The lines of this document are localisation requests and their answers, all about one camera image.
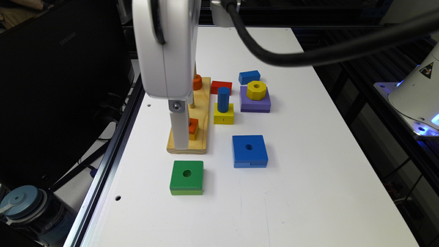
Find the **wooden base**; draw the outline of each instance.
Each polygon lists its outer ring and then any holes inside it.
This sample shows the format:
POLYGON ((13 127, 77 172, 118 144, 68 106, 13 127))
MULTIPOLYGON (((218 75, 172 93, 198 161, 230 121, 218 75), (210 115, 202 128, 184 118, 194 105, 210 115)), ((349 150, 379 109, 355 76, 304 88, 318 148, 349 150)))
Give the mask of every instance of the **wooden base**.
POLYGON ((198 134, 195 141, 189 141, 189 148, 178 150, 174 137, 169 134, 166 150, 171 154, 206 154, 207 126, 209 125, 209 102, 211 98, 211 78, 202 78, 203 87, 193 92, 195 108, 189 108, 189 117, 198 119, 198 134))

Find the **blue block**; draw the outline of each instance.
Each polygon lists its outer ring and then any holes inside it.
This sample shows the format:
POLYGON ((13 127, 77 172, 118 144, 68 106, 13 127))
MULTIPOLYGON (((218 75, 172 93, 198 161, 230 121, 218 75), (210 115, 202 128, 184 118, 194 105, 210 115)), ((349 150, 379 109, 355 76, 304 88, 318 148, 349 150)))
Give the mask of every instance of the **blue block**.
POLYGON ((233 136, 234 168, 267 167, 268 155, 261 135, 233 136))
POLYGON ((224 86, 218 89, 218 111, 220 113, 227 113, 229 97, 230 97, 230 89, 224 86))
POLYGON ((239 83, 247 85, 254 80, 261 80, 261 74, 258 71, 248 71, 239 73, 239 83))

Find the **green square block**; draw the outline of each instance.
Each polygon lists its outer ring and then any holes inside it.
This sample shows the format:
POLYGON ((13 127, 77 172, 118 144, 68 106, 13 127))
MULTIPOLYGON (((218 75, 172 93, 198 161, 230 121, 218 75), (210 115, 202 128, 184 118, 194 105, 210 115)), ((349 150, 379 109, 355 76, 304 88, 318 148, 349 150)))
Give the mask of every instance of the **green square block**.
POLYGON ((202 189, 189 189, 189 190, 172 190, 171 194, 173 196, 188 196, 188 195, 202 195, 203 190, 202 189))
POLYGON ((174 161, 172 169, 171 191, 201 190, 203 187, 202 161, 174 161))

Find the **yellow square block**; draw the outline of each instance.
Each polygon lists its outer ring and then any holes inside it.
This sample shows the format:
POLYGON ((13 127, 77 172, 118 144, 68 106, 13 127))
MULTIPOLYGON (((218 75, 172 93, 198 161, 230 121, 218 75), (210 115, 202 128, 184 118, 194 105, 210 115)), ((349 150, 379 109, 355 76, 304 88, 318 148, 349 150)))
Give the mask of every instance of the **yellow square block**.
POLYGON ((215 112, 213 113, 214 124, 233 124, 234 116, 233 104, 228 105, 227 113, 221 113, 218 111, 218 103, 215 103, 215 112))

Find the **orange block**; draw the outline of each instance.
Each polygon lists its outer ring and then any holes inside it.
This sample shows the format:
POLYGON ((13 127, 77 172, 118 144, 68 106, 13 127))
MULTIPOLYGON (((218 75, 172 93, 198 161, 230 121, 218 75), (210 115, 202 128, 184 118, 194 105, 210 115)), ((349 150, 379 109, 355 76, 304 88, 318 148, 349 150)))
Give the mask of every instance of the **orange block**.
POLYGON ((200 90, 203 87, 203 81, 201 80, 201 75, 197 75, 195 79, 193 79, 192 88, 194 91, 200 90))
POLYGON ((197 128, 198 128, 198 119, 189 119, 189 122, 191 125, 189 125, 189 134, 195 134, 197 128))

